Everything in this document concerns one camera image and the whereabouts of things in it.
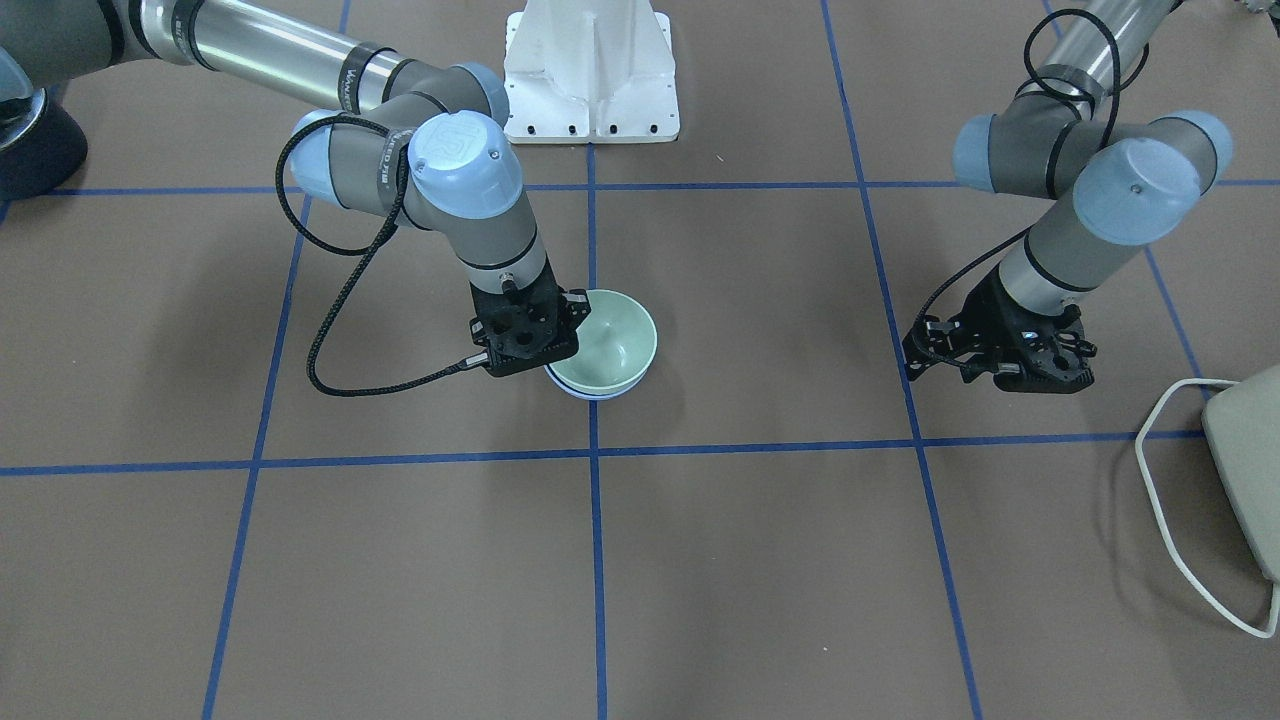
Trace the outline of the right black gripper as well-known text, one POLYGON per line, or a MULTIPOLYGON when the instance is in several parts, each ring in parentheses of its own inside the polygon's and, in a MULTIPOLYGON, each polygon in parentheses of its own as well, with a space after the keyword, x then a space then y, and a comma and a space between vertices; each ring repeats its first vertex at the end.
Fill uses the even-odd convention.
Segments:
POLYGON ((472 287, 471 297, 472 342, 483 350, 485 372, 495 378, 573 357, 579 328, 591 313, 588 292, 558 286, 550 270, 525 288, 511 282, 498 293, 472 287))

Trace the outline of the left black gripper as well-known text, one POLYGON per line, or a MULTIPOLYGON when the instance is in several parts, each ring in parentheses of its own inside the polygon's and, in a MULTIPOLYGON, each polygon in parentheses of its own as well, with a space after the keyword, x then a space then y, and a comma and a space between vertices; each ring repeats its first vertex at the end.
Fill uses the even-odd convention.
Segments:
POLYGON ((931 305, 975 264, 947 278, 925 301, 902 337, 909 380, 936 365, 959 370, 963 382, 992 375, 1005 392, 1074 395, 1094 383, 1091 359, 1097 347, 1084 336, 1075 304, 1041 315, 1018 305, 991 270, 946 322, 931 305))

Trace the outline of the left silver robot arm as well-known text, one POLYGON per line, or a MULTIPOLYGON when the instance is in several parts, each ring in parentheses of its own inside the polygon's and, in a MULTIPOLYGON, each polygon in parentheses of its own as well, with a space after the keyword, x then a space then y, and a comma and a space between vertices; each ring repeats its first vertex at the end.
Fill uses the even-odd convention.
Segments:
POLYGON ((987 374, 1015 393, 1071 395, 1093 383, 1097 348, 1080 301, 1170 234, 1235 155, 1231 131, 1206 111, 1117 120, 1123 92, 1176 8, 1093 1, 1062 10, 1064 36, 1042 63, 1024 58, 1027 79, 1006 110, 961 128, 957 183, 1051 205, 992 249, 997 264, 957 314, 916 314, 901 343, 909 380, 947 365, 966 383, 987 374))

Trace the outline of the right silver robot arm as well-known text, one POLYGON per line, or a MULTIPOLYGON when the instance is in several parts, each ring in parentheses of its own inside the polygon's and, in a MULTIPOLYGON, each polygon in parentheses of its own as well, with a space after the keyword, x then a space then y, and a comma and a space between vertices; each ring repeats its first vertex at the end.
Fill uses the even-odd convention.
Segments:
POLYGON ((302 229, 285 191, 293 181, 383 223, 365 247, 323 245, 358 265, 308 351, 311 382, 338 313, 399 228, 444 234, 466 270, 479 351, 448 374, 480 366, 506 377, 579 351, 589 299, 556 278, 504 133, 509 100, 489 68, 433 67, 247 1, 5 1, 1 22, 6 202, 55 190, 84 161, 84 133, 51 94, 69 79, 157 59, 312 108, 274 170, 285 218, 302 229))

